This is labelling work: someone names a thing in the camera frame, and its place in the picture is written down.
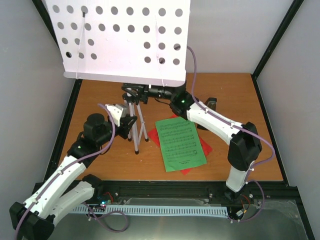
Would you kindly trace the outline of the black metronome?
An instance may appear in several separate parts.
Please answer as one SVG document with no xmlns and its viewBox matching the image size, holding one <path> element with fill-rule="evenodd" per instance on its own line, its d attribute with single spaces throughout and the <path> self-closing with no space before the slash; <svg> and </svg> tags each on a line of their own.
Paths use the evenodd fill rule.
<svg viewBox="0 0 320 240">
<path fill-rule="evenodd" d="M 209 97 L 205 103 L 204 103 L 209 109 L 215 111 L 216 107 L 217 107 L 217 98 L 215 97 Z M 203 130 L 203 131 L 207 131 L 208 129 L 206 129 L 205 127 L 203 127 L 202 125 L 197 125 L 197 128 L 199 130 Z"/>
</svg>

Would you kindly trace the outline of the white music stand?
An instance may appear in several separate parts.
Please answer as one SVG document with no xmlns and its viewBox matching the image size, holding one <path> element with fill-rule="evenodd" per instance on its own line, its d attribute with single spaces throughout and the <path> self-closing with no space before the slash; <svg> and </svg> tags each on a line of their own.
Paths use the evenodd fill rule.
<svg viewBox="0 0 320 240">
<path fill-rule="evenodd" d="M 186 87 L 188 0 L 47 0 L 70 79 Z"/>
</svg>

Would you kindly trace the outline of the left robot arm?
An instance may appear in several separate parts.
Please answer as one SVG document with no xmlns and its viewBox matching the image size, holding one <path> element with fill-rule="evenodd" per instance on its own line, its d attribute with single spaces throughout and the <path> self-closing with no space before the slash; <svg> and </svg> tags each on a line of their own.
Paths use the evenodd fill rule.
<svg viewBox="0 0 320 240">
<path fill-rule="evenodd" d="M 100 113 L 87 117 L 77 140 L 67 151 L 60 166 L 35 193 L 23 203 L 15 202 L 9 209 L 14 239 L 47 240 L 58 223 L 74 208 L 91 199 L 103 198 L 101 180 L 86 175 L 73 189 L 68 187 L 101 154 L 102 146 L 109 148 L 116 136 L 128 137 L 136 116 L 105 119 Z"/>
</svg>

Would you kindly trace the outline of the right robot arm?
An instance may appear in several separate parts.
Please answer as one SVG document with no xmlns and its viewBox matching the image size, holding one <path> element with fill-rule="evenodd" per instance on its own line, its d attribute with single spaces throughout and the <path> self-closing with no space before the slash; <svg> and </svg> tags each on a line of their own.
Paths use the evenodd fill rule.
<svg viewBox="0 0 320 240">
<path fill-rule="evenodd" d="M 235 202 L 240 197 L 249 170 L 262 151 L 257 128 L 253 123 L 235 122 L 215 112 L 187 92 L 185 85 L 167 87 L 124 83 L 121 89 L 124 91 L 124 100 L 137 104 L 147 104 L 149 98 L 169 100 L 169 107 L 176 116 L 198 124 L 220 137 L 229 146 L 227 160 L 230 163 L 223 194 L 230 202 Z"/>
</svg>

